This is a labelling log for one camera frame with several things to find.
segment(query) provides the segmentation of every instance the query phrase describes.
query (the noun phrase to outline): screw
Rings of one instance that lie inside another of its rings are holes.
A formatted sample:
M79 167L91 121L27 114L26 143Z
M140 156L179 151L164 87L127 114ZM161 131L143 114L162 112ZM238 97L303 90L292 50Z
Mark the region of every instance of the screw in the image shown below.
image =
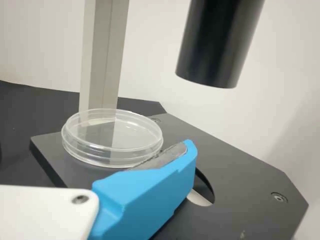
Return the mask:
M75 198L72 199L72 203L73 204L83 204L88 200L89 200L88 196L79 195L79 196L76 196Z
M151 120L154 121L154 122L156 122L156 123L160 123L160 122L161 122L160 119L155 118L155 117L152 117Z
M273 198L275 200L277 200L280 203L287 203L288 202L288 199L284 195L282 195L278 192L272 192L271 195L273 196Z

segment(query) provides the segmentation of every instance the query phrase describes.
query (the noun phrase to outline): gray surface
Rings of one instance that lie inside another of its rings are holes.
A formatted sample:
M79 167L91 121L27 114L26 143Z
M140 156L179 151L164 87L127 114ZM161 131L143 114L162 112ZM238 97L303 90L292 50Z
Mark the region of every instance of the gray surface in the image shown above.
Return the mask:
M280 170L170 115L159 119L163 148L191 139L198 149L197 168L205 175L215 202L200 207L187 200L155 234L164 240L290 240L308 204ZM68 155L60 133L35 136L31 149L56 186L90 188L114 172L89 166ZM288 203L271 193L281 193Z

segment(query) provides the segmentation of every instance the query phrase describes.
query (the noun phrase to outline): blue plastic holder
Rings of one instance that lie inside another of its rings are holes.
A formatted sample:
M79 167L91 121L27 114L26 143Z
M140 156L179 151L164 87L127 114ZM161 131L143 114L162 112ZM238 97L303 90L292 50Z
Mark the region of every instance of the blue plastic holder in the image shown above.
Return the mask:
M161 168L119 171L92 184L100 206L90 240L147 240L172 217L194 184L197 148L183 143L186 153Z

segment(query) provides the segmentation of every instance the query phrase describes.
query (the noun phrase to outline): clear plastic petri dish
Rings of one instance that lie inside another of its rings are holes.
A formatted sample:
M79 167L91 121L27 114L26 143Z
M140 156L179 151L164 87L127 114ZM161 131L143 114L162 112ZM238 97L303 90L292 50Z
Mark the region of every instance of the clear plastic petri dish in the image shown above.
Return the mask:
M136 166L156 155L164 142L160 127L148 117L106 108L72 115L61 135L70 155L106 168Z

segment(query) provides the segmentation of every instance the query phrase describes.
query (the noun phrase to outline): white surface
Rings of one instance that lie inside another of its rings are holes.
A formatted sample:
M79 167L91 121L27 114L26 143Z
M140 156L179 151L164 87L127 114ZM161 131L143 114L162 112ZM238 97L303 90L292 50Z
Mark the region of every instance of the white surface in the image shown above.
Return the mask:
M85 189L0 185L0 240L84 240L99 209ZM86 195L89 200L73 204Z
M79 91L84 0L0 2L0 79ZM320 1L265 1L234 89L175 75L188 7L188 0L130 0L119 95L160 101L285 171L311 204L296 240L317 240L311 219L320 216Z

